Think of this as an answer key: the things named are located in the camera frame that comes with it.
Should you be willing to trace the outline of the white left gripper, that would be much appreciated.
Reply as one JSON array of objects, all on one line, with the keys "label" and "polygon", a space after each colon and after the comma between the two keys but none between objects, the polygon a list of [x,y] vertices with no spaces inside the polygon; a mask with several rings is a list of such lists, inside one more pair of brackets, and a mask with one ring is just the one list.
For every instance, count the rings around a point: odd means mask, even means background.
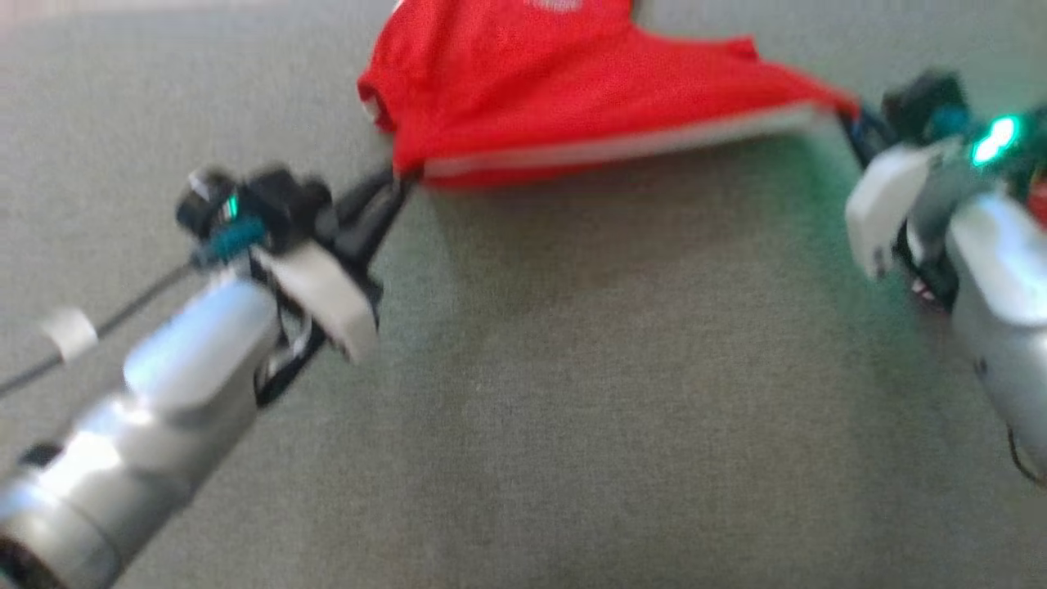
[{"label": "white left gripper", "polygon": [[[330,206],[330,232],[352,228],[352,262],[369,266],[407,205],[416,178],[371,173]],[[277,301],[279,339],[257,377],[257,403],[287,392],[325,347],[359,364],[380,343],[376,309],[364,288],[313,241],[276,256],[255,247],[254,266]]]}]

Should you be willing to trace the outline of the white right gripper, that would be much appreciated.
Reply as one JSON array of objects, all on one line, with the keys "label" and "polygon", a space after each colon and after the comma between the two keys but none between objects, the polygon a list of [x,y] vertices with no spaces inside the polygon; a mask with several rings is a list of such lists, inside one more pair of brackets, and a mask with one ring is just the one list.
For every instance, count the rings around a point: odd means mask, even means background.
[{"label": "white right gripper", "polygon": [[1031,216],[1026,191],[1032,173],[1047,164],[1047,115],[973,117],[964,134],[927,146],[900,142],[871,106],[841,113],[838,122],[864,169],[845,206],[857,268],[878,281],[901,265],[920,298],[954,305],[959,278],[957,263],[946,258],[950,221],[984,192]]}]

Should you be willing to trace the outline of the red garment with white stripe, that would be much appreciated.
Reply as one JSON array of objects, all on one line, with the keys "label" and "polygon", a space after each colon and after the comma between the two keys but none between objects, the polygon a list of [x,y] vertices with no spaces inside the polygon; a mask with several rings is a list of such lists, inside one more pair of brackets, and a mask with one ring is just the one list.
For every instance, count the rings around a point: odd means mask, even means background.
[{"label": "red garment with white stripe", "polygon": [[747,36],[644,29],[633,0],[399,0],[357,80],[393,169],[452,190],[759,137],[856,96]]}]

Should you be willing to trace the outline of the grey sofa seat cushion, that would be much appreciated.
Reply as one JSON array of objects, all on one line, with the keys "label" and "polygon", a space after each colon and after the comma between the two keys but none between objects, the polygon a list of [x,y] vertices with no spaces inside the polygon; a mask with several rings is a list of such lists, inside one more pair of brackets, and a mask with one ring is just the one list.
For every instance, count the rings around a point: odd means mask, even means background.
[{"label": "grey sofa seat cushion", "polygon": [[[202,165],[343,190],[395,0],[0,0],[0,381],[186,257]],[[834,120],[415,191],[325,352],[119,589],[1047,589],[1047,492],[946,318],[852,262]]]}]

